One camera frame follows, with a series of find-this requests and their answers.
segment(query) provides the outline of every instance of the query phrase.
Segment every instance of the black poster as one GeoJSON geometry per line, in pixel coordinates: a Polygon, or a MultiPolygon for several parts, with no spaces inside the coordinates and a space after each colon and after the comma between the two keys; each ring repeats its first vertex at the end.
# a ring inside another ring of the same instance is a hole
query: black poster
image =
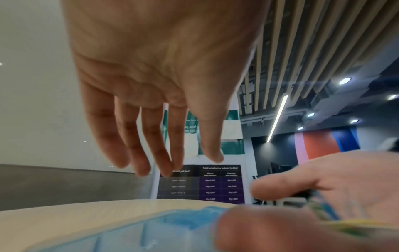
{"type": "Polygon", "coordinates": [[[157,198],[244,204],[240,165],[184,165],[160,177],[157,198]]]}

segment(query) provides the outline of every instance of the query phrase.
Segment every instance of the finger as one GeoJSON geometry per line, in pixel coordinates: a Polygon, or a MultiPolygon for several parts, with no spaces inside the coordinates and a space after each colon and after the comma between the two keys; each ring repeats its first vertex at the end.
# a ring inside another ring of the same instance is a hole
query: finger
{"type": "Polygon", "coordinates": [[[122,103],[115,98],[115,115],[119,132],[129,150],[131,163],[138,176],[146,176],[150,173],[151,166],[141,146],[137,130],[137,117],[140,108],[127,103],[122,103]]]}
{"type": "Polygon", "coordinates": [[[365,246],[289,208],[233,208],[220,218],[215,233],[217,249],[232,252],[358,252],[365,246]]]}
{"type": "Polygon", "coordinates": [[[163,116],[163,107],[151,109],[141,109],[141,121],[143,124],[144,137],[147,140],[148,147],[154,156],[155,162],[163,176],[170,176],[173,171],[172,162],[166,151],[161,133],[161,121],[163,116]]]}
{"type": "Polygon", "coordinates": [[[256,179],[251,184],[253,197],[262,200],[278,200],[290,197],[306,189],[318,189],[317,168],[311,164],[297,166],[290,171],[270,174],[256,179]]]}
{"type": "Polygon", "coordinates": [[[117,167],[129,164],[129,155],[115,120],[114,96],[81,81],[81,95],[87,122],[97,145],[117,167]]]}
{"type": "Polygon", "coordinates": [[[169,105],[167,114],[167,133],[170,141],[170,155],[174,170],[180,170],[184,159],[184,132],[187,107],[169,105]]]}
{"type": "Polygon", "coordinates": [[[221,163],[224,160],[221,145],[221,135],[223,121],[227,113],[223,117],[213,120],[198,119],[199,133],[201,136],[201,150],[204,155],[215,163],[221,163]]]}

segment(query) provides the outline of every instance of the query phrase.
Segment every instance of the white table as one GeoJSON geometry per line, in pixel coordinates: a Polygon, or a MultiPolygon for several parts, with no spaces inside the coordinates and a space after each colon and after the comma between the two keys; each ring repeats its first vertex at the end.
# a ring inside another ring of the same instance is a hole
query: white table
{"type": "Polygon", "coordinates": [[[229,208],[192,200],[128,200],[47,206],[0,212],[0,251],[22,252],[47,240],[172,209],[229,208]]]}

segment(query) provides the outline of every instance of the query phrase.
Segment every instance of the red panel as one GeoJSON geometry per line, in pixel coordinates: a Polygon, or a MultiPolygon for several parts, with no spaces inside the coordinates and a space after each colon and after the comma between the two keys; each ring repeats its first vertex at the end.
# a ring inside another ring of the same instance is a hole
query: red panel
{"type": "Polygon", "coordinates": [[[309,160],[341,152],[330,130],[306,131],[303,133],[303,141],[309,160]]]}

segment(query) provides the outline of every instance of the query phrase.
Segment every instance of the pink stripe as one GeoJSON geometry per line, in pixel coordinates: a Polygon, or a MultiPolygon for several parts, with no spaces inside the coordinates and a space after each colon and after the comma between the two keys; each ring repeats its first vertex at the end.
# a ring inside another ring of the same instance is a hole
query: pink stripe
{"type": "Polygon", "coordinates": [[[305,141],[303,140],[302,132],[295,132],[295,151],[298,164],[303,164],[309,161],[308,154],[306,153],[305,141]]]}

